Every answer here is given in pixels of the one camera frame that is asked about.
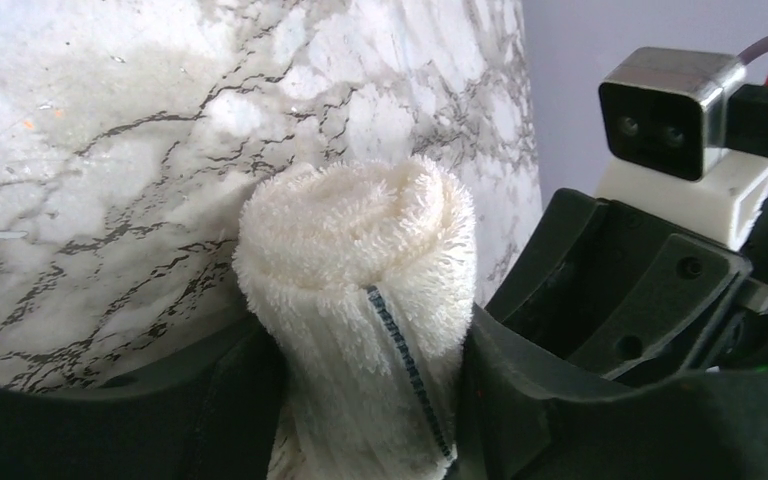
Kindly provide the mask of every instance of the gray wall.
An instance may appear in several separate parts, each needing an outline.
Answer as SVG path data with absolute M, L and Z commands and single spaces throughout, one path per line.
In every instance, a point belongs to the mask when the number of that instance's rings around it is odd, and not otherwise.
M 638 47 L 738 53 L 768 35 L 768 1 L 524 0 L 544 205 L 592 193 L 609 152 L 596 89 Z M 768 55 L 750 66 L 763 81 Z

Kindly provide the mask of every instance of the robotic hand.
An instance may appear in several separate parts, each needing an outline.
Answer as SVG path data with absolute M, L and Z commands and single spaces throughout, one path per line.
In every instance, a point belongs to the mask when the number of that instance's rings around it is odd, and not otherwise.
M 601 85 L 616 158 L 475 308 L 449 479 L 768 479 L 767 51 L 643 48 Z M 0 478 L 260 480 L 283 385 L 241 322 L 98 389 L 0 389 Z

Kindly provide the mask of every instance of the white plastic bracket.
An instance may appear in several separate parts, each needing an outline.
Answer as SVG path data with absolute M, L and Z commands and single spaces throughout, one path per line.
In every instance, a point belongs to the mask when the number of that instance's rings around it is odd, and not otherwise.
M 596 190 L 738 251 L 768 197 L 768 158 L 736 150 L 698 182 L 614 158 Z

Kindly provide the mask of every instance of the stitched line on towel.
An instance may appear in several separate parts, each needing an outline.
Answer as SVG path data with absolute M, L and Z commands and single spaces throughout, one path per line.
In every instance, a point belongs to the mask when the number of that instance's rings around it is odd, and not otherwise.
M 422 376 L 419 374 L 419 369 L 416 367 L 416 361 L 410 353 L 408 344 L 405 341 L 404 335 L 402 335 L 399 326 L 396 325 L 396 321 L 393 320 L 393 315 L 387 310 L 387 304 L 384 303 L 384 298 L 381 297 L 381 292 L 375 285 L 366 288 L 367 297 L 369 298 L 372 306 L 375 307 L 375 313 L 378 314 L 378 318 L 384 323 L 384 327 L 387 332 L 390 333 L 390 338 L 393 339 L 393 343 L 396 344 L 396 349 L 402 355 L 402 363 L 405 365 L 405 370 L 410 377 L 411 386 L 413 387 L 413 393 L 419 400 L 419 404 L 422 406 L 422 412 L 425 414 L 425 419 L 428 421 L 431 427 L 431 433 L 434 435 L 434 441 L 437 442 L 437 447 L 443 452 L 443 456 L 449 462 L 452 459 L 452 450 L 446 445 L 446 440 L 443 437 L 443 429 L 440 428 L 440 421 L 437 419 L 437 415 L 434 413 L 434 408 L 431 407 L 431 400 L 428 398 L 428 391 L 425 389 L 425 383 L 422 381 Z

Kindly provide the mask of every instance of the rolled towel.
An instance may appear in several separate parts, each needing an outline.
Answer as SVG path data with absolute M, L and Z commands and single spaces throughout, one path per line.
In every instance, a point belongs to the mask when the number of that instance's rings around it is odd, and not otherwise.
M 294 478 L 445 476 L 476 275 L 455 176 L 423 157 L 293 166 L 244 205 L 234 269 L 287 359 Z

